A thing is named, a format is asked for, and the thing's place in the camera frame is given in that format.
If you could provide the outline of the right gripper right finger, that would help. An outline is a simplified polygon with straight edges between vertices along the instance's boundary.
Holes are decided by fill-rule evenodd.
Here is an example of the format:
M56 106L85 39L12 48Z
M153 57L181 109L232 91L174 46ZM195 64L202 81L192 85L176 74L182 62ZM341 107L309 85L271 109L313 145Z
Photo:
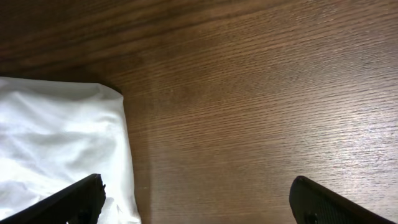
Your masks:
M394 224L302 175L292 182L289 204L298 224Z

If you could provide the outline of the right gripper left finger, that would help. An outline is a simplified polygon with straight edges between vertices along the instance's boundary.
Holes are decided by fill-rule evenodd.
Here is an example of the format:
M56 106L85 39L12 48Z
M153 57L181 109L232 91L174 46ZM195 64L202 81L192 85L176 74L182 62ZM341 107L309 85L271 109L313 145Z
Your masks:
M1 224L97 224L106 200L100 174L91 174Z

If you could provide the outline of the white robot print t-shirt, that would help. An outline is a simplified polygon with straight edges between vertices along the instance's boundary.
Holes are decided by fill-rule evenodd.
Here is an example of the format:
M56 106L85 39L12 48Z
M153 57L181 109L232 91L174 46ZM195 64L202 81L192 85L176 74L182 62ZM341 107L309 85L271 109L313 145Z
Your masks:
M1 78L1 218L90 174L100 223L140 223L123 96L99 83Z

